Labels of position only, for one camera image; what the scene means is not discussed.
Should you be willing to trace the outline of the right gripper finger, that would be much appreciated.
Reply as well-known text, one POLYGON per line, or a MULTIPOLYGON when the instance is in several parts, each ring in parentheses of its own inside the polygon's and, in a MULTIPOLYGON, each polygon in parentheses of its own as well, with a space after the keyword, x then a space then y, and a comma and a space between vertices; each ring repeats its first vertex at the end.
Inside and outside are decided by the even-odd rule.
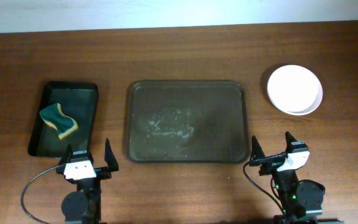
POLYGON ((289 131, 285 133, 285 140, 287 147, 285 149, 286 152, 292 152, 294 150, 293 142, 297 142, 297 140, 290 134, 289 131))
POLYGON ((256 136, 252 136, 251 138, 251 154, 250 154, 250 161, 258 161, 261 159, 265 159, 265 154, 260 146, 256 136))

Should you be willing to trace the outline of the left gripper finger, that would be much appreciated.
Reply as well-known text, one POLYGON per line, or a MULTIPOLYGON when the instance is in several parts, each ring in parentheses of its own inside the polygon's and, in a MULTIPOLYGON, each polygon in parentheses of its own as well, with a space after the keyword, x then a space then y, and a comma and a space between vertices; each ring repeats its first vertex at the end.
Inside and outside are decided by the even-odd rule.
POLYGON ((116 172, 119 170, 119 164, 116 160, 115 155, 113 154, 109 139, 106 138, 105 141, 105 153, 104 161, 107 163, 108 169, 110 172, 116 172))
POLYGON ((71 144, 69 144, 69 145, 67 145, 67 149, 66 149, 64 155, 60 159, 60 165, 69 163, 71 161, 72 155, 73 155, 73 149, 72 149, 71 144))

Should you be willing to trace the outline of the green and yellow sponge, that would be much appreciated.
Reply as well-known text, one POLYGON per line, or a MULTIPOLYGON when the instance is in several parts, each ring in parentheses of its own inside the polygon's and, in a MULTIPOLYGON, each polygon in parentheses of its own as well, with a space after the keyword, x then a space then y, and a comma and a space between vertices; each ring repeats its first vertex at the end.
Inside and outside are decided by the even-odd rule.
POLYGON ((63 113, 60 103, 55 103, 39 111, 39 115, 47 126, 55 129, 60 140, 78 129, 78 123, 63 113))

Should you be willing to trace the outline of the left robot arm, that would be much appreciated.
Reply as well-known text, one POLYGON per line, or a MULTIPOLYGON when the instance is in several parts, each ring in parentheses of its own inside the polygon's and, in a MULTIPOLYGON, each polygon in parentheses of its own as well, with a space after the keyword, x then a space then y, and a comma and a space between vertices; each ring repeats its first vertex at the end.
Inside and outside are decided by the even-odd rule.
POLYGON ((104 167, 93 166, 90 151, 74 151, 71 146, 60 159, 57 174, 76 186, 62 201, 65 223, 94 224, 101 222, 101 181, 112 178, 119 164, 112 152, 109 140, 105 141, 104 167))

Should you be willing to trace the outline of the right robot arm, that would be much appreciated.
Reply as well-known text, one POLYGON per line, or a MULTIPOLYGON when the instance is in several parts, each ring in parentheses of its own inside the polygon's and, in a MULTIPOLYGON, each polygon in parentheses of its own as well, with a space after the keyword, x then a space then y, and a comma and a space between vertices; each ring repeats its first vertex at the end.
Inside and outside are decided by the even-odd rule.
POLYGON ((313 180, 298 178, 296 170, 306 165, 310 156, 309 147, 305 142, 296 140, 289 132, 285 133, 285 140, 285 151, 266 156, 257 138, 252 136, 250 161, 244 165, 258 167, 260 176, 272 177, 271 194, 247 174, 245 176, 278 205, 281 214, 273 217, 274 223, 318 223, 317 216, 323 213, 325 187, 313 180))

